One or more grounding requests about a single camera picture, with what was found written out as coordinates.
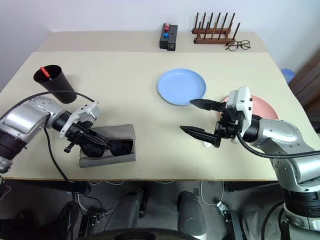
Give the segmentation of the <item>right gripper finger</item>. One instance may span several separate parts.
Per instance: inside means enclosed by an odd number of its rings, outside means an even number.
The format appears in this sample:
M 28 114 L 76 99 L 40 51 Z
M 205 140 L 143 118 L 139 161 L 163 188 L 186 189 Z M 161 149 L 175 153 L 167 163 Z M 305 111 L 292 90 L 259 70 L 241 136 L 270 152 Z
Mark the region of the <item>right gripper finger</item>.
M 194 126 L 183 126 L 180 125 L 179 128 L 185 132 L 186 134 L 190 135 L 191 137 L 212 144 L 213 146 L 216 143 L 216 137 L 212 133 L 206 132 L 204 129 Z
M 207 111 L 222 112 L 225 109 L 225 102 L 218 102 L 210 99 L 193 99 L 189 101 L 190 104 Z

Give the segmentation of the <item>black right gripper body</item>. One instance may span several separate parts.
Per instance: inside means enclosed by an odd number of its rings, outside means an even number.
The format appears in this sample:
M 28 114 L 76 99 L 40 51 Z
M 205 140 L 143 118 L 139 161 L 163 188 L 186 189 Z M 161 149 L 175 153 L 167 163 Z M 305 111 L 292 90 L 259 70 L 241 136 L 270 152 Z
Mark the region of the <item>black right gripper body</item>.
M 238 130 L 242 131 L 244 115 L 241 111 L 224 108 L 214 129 L 214 147 L 219 148 L 222 139 L 234 139 Z

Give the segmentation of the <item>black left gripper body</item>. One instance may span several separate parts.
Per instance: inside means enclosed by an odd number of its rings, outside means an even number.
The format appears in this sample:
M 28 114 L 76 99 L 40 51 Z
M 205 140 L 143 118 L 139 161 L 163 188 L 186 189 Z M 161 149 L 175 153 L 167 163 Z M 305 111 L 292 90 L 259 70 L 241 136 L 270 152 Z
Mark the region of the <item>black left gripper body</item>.
M 65 133 L 65 137 L 70 144 L 63 151 L 70 153 L 74 145 L 79 145 L 83 152 L 94 147 L 95 134 L 91 130 L 92 126 L 93 123 L 91 121 L 73 123 Z

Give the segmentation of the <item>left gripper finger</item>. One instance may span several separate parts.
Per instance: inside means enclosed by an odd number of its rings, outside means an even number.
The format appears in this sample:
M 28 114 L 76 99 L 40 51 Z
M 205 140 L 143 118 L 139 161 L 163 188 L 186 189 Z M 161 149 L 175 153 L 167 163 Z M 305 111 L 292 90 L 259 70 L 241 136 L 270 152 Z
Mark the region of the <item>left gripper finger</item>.
M 83 137 L 81 140 L 81 147 L 84 148 L 85 150 L 94 149 L 94 148 L 99 148 L 103 150 L 110 149 L 110 147 L 103 147 L 101 145 L 95 144 L 92 140 L 93 138 L 90 136 Z
M 92 141 L 100 146 L 103 146 L 104 148 L 110 148 L 111 144 L 109 143 L 108 139 L 104 137 L 103 135 L 97 133 L 96 131 L 91 130 L 90 135 L 92 137 Z

